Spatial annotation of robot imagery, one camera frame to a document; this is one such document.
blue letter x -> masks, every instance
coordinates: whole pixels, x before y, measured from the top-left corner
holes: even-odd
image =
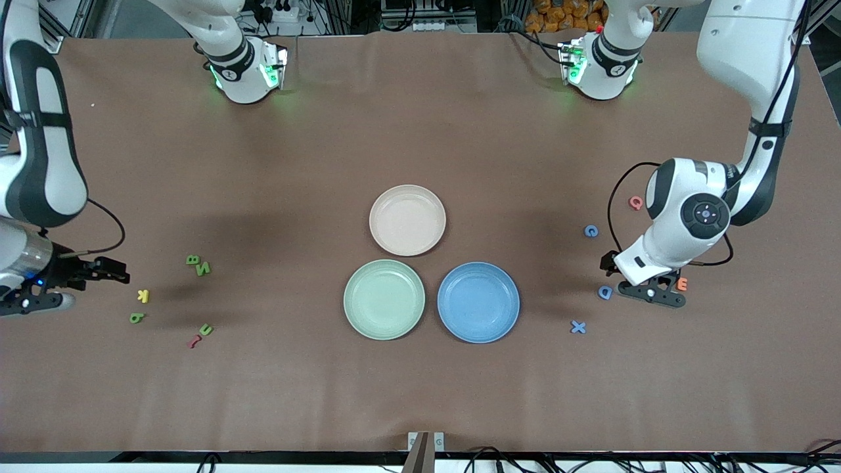
[[[569,331],[569,333],[587,333],[587,322],[578,323],[576,321],[572,321],[573,329]]]

white plate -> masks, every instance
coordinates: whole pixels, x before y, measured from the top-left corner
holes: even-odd
[[[398,256],[428,252],[447,226],[444,204],[429,189],[412,184],[393,187],[373,203],[368,217],[380,247]]]

table surface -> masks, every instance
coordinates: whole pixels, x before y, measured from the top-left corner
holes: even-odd
[[[414,430],[445,432],[449,449],[801,450],[841,437],[841,132],[810,55],[774,206],[732,229],[735,259],[686,269],[681,310],[596,296],[620,280],[598,266],[627,168],[741,158],[747,104],[703,73],[696,40],[653,35],[635,83],[600,103],[508,35],[278,39],[287,89],[248,106],[214,89],[189,40],[68,40],[78,156],[91,197],[125,223],[110,256],[132,281],[0,320],[0,448],[389,450]],[[625,244],[650,223],[622,203],[648,175],[618,192]],[[437,193],[447,231],[394,258],[422,278],[426,310],[376,342],[341,295],[358,267],[391,258],[368,211],[402,183]],[[602,234],[583,237],[588,224]],[[89,206],[50,236],[80,250],[118,234]],[[197,277],[188,254],[213,272]],[[435,308],[447,272],[477,260],[505,269],[522,300],[488,345],[458,341]],[[188,349],[204,323],[215,331]]]

brown tabletop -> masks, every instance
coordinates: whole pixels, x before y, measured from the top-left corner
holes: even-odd
[[[67,312],[0,320],[0,448],[388,450],[426,429],[449,449],[800,450],[841,437],[841,132],[809,54],[770,213],[732,229],[730,264],[686,269],[689,301],[669,310],[600,300],[620,277],[598,266],[608,194],[633,163],[742,156],[748,106],[703,73],[696,35],[653,35],[636,82],[603,103],[507,35],[279,42],[287,90],[248,106],[214,89],[189,40],[65,43],[78,155],[92,198],[128,229],[110,256],[132,280],[91,283]],[[624,203],[649,173],[618,192],[625,244],[650,223]],[[394,258],[423,279],[426,311],[376,342],[341,295],[358,267],[391,258],[368,212],[401,183],[437,193],[447,231],[426,255]],[[92,206],[50,233],[76,250],[117,236]],[[197,277],[188,254],[213,272]],[[522,300],[488,345],[457,340],[436,310],[447,272],[477,260],[507,271]],[[204,323],[215,331],[188,349]]]

plate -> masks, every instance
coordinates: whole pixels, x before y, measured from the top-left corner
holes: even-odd
[[[374,340],[404,336],[421,319],[426,298],[421,278],[391,259],[372,261],[345,287],[345,315],[353,328]]]
[[[377,197],[368,224],[373,239],[385,251],[415,256],[428,252],[441,240],[447,213],[429,189],[404,184]]]
[[[465,342],[495,342],[517,322],[520,293],[499,267],[465,263],[441,282],[438,314],[447,329]]]

